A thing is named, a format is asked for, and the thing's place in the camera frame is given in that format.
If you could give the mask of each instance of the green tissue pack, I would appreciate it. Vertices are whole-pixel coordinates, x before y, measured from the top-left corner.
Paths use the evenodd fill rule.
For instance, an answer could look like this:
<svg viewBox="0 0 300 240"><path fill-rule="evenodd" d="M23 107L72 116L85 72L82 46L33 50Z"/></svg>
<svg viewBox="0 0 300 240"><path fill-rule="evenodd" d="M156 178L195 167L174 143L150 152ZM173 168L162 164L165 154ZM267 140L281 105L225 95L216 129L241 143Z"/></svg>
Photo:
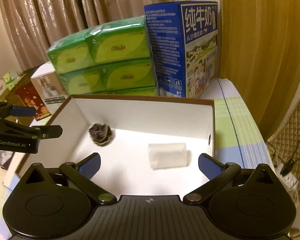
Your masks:
<svg viewBox="0 0 300 240"><path fill-rule="evenodd" d="M95 64L149 57L145 26L140 16L92 28L87 42Z"/></svg>
<svg viewBox="0 0 300 240"><path fill-rule="evenodd" d="M69 95L155 85L151 58L125 60L59 74Z"/></svg>
<svg viewBox="0 0 300 240"><path fill-rule="evenodd" d="M90 93L90 95L126 95L126 96L157 96L158 90L156 86L143 88L129 88L114 91L102 91Z"/></svg>
<svg viewBox="0 0 300 240"><path fill-rule="evenodd" d="M113 62L99 67L107 91L155 85L150 58Z"/></svg>
<svg viewBox="0 0 300 240"><path fill-rule="evenodd" d="M72 71L59 74L58 76L69 95L106 90L101 80L100 68L98 67Z"/></svg>
<svg viewBox="0 0 300 240"><path fill-rule="evenodd" d="M150 57L145 17L105 23L56 41L47 51L58 74L122 60Z"/></svg>
<svg viewBox="0 0 300 240"><path fill-rule="evenodd" d="M90 30L91 28L68 35L48 49L48 58L58 74L95 65L86 41Z"/></svg>

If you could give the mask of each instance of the clear plastic cup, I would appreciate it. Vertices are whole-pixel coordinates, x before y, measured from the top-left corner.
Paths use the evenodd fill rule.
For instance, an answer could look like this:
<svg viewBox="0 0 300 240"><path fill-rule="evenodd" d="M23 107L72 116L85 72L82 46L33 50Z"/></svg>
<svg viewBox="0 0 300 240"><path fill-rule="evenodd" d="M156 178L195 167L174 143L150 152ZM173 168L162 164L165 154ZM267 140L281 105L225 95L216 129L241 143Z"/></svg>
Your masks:
<svg viewBox="0 0 300 240"><path fill-rule="evenodd" d="M148 155L153 170L184 167L187 164L185 143L149 144Z"/></svg>

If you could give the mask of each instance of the white cardboard box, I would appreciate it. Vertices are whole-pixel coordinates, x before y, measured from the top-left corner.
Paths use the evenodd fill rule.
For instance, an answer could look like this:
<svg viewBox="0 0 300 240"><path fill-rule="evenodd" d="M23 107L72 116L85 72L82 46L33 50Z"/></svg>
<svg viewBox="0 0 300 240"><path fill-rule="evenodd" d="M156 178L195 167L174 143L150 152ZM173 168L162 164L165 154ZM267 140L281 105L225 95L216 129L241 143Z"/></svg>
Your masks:
<svg viewBox="0 0 300 240"><path fill-rule="evenodd" d="M50 61L33 73L31 82L51 114L54 114L68 97Z"/></svg>
<svg viewBox="0 0 300 240"><path fill-rule="evenodd" d="M90 139L94 123L115 129L111 144L99 147ZM208 181L198 168L201 153L214 156L214 102L205 99L73 95L48 124L63 128L60 138L41 140L39 152L25 155L17 168L22 176L30 164L58 167L78 162L93 152L101 156L101 168L91 179L120 195L180 195ZM186 143L187 166L153 171L149 143Z"/></svg>

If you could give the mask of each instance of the power strip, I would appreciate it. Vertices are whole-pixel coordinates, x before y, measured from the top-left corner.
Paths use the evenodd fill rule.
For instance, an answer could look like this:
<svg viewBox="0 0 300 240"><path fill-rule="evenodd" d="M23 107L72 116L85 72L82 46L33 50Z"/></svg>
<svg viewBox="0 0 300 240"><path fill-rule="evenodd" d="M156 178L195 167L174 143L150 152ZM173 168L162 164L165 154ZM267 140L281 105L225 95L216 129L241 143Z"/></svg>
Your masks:
<svg viewBox="0 0 300 240"><path fill-rule="evenodd" d="M298 186L298 179L296 178L296 176L293 175L292 172L289 172L286 176L282 177L280 175L280 171L282 167L283 167L283 163L280 163L275 169L275 173L277 174L277 177L280 179L280 181L282 182L283 186L287 191L291 189L296 190Z"/></svg>

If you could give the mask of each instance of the beige curtain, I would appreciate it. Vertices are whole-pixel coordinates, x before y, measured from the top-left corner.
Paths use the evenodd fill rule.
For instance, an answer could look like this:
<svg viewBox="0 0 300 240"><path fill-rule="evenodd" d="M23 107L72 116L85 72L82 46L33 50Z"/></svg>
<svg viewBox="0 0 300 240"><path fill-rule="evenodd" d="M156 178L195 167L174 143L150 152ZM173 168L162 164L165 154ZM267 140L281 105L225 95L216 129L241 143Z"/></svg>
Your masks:
<svg viewBox="0 0 300 240"><path fill-rule="evenodd" d="M143 6L173 0L0 0L10 42L23 70L48 60L60 38L109 21L140 16Z"/></svg>
<svg viewBox="0 0 300 240"><path fill-rule="evenodd" d="M268 139L300 81L300 0L221 0L221 16L220 77Z"/></svg>

